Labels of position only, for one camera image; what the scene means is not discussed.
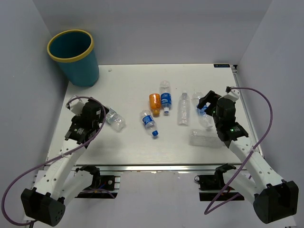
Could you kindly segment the clear bottle with blue label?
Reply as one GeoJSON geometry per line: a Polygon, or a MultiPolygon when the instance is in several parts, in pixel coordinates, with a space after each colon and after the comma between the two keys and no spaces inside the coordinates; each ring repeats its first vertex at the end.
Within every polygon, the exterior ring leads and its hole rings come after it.
{"type": "Polygon", "coordinates": [[[204,105],[203,108],[199,109],[197,106],[199,104],[200,98],[203,97],[202,92],[195,92],[192,95],[192,104],[194,105],[195,110],[197,111],[199,123],[206,131],[211,131],[213,128],[213,119],[211,116],[207,115],[205,110],[207,106],[204,105]]]}

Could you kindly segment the blue label bottle white cap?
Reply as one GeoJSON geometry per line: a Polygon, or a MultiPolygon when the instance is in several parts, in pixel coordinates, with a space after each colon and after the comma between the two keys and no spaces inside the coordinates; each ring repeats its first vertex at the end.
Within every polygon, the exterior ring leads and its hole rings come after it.
{"type": "Polygon", "coordinates": [[[171,109],[171,87],[169,81],[160,83],[161,107],[165,115],[168,115],[171,109]]]}

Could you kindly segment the orange plastic bottle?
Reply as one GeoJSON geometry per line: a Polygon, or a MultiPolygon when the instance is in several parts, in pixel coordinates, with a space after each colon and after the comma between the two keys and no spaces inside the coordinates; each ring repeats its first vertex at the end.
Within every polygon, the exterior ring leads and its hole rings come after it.
{"type": "Polygon", "coordinates": [[[160,115],[160,109],[161,109],[161,99],[159,94],[150,94],[149,95],[149,105],[150,110],[153,114],[153,116],[159,116],[160,115]]]}

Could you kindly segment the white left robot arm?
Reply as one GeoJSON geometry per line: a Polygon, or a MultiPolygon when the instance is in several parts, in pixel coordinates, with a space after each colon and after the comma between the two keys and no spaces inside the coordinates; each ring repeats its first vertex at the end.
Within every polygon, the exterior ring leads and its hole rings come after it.
{"type": "Polygon", "coordinates": [[[51,163],[32,189],[24,189],[21,194],[26,216],[52,227],[61,221],[72,199],[83,190],[94,190],[101,184],[100,171],[92,165],[78,168],[70,180],[67,177],[102,129],[109,110],[92,98],[86,103],[73,98],[66,107],[74,113],[74,117],[65,134],[58,159],[51,163]]]}

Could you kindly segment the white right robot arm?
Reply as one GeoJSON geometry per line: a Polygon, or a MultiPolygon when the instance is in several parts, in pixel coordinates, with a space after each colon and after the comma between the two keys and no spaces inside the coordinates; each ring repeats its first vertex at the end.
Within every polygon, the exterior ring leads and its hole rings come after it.
{"type": "Polygon", "coordinates": [[[230,189],[249,201],[257,217],[265,224],[293,216],[297,213],[299,188],[294,181],[286,181],[277,174],[256,150],[261,143],[252,144],[247,131],[236,121],[238,87],[227,87],[224,96],[210,90],[199,99],[197,108],[214,120],[217,135],[226,147],[242,162],[239,168],[224,164],[215,169],[213,180],[204,187],[217,186],[220,190],[214,203],[230,189]]]}

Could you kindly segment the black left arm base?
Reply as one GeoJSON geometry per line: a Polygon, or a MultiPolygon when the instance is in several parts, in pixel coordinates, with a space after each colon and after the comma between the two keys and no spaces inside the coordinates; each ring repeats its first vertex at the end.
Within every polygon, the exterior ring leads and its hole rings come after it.
{"type": "Polygon", "coordinates": [[[120,175],[106,174],[93,165],[76,168],[75,173],[85,171],[92,176],[90,186],[83,189],[76,198],[81,199],[115,199],[120,187],[120,175]]]}

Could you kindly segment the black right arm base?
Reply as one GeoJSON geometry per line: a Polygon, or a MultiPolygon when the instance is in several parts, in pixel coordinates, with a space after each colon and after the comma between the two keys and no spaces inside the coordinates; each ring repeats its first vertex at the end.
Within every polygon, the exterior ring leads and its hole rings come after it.
{"type": "MultiPolygon", "coordinates": [[[[197,175],[194,178],[194,181],[199,185],[199,199],[200,201],[212,201],[217,193],[225,185],[223,180],[223,173],[229,170],[235,170],[236,167],[231,164],[224,164],[215,169],[214,174],[212,175],[197,175]]],[[[245,200],[242,195],[235,192],[235,190],[228,186],[223,193],[216,199],[216,201],[226,201],[230,198],[233,198],[234,201],[245,200]]]]}

